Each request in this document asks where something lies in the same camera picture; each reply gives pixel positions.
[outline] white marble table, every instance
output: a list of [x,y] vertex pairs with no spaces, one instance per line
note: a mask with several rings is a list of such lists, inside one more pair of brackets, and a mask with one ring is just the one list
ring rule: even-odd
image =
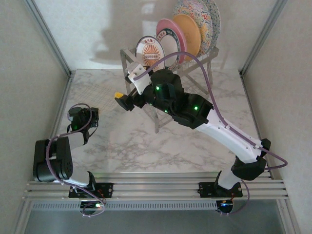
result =
[[[205,84],[201,70],[191,76]],[[256,137],[238,71],[213,70],[213,76],[213,92],[223,116]],[[187,79],[182,78],[182,83],[186,92],[205,96]],[[126,112],[115,103],[115,91],[126,93],[122,70],[77,70],[59,133],[70,124],[68,109],[84,99],[91,105],[97,102],[100,116],[99,128],[88,144],[72,151],[74,166],[92,172],[184,173],[218,172],[234,162],[233,153],[223,145],[174,121],[156,134],[143,110],[136,107]]]

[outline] orange plate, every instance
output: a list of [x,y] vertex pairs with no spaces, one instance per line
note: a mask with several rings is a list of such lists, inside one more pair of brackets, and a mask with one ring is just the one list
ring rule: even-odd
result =
[[[180,14],[173,18],[173,21],[179,25],[180,29],[184,32],[187,52],[196,56],[200,50],[201,36],[200,30],[196,22],[188,15]],[[192,58],[187,56],[186,61],[191,61]]]

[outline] plate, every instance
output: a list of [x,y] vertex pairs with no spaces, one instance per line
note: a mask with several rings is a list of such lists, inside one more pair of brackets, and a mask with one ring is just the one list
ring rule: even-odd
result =
[[179,0],[174,15],[185,14],[194,19],[201,34],[201,45],[197,56],[206,54],[213,37],[213,24],[206,4],[198,0]]
[[[179,39],[179,42],[180,42],[181,51],[187,51],[186,39],[179,25],[171,19],[161,19],[158,22],[157,27],[156,27],[156,35],[158,35],[160,31],[165,28],[169,28],[176,33],[177,38]],[[182,63],[184,59],[185,59],[185,55],[180,55],[179,63]]]
[[[156,39],[160,42],[162,48],[164,49],[165,56],[177,51],[181,51],[181,46],[177,34],[169,28],[161,30],[157,34]],[[179,63],[179,60],[180,55],[168,58],[165,61],[165,68],[172,71]]]
[[[144,66],[152,66],[165,57],[164,50],[156,38],[151,36],[142,37],[136,45],[135,56],[138,62]],[[165,68],[165,62],[160,63],[153,71]]]
[[206,4],[208,11],[213,22],[213,38],[211,40],[211,45],[209,51],[216,46],[216,41],[220,34],[221,21],[220,21],[220,11],[214,0],[202,0]]
[[[196,22],[190,16],[184,14],[174,16],[173,21],[177,23],[184,33],[187,44],[187,52],[196,56],[200,50],[201,42],[200,30]],[[192,58],[186,56],[185,60],[191,61]]]

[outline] metal dish rack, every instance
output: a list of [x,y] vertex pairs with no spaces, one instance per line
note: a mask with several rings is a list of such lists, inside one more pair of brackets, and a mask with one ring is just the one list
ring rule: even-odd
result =
[[[135,49],[121,49],[120,50],[120,57],[121,57],[121,63],[122,63],[122,69],[124,72],[124,75],[126,76],[126,69],[128,67],[128,64],[132,62],[138,62],[137,58],[134,55]],[[207,75],[210,84],[213,84],[213,75],[211,71],[211,61],[218,56],[219,49],[217,47],[213,47],[211,51],[201,56],[200,62],[204,65],[207,64]],[[182,78],[186,77],[191,83],[193,83],[200,91],[202,91],[204,94],[208,94],[207,88],[202,87],[198,82],[196,82],[189,73],[198,68],[199,65],[194,61],[184,62],[180,65],[178,65],[173,72],[177,72],[177,74]],[[130,84],[125,81],[126,83],[126,90],[127,94],[131,92],[131,86]],[[159,132],[159,129],[169,122],[171,122],[173,119],[170,115],[157,111],[157,109],[154,106],[145,105],[143,107],[143,111],[147,114],[147,116],[155,123],[155,133]]]

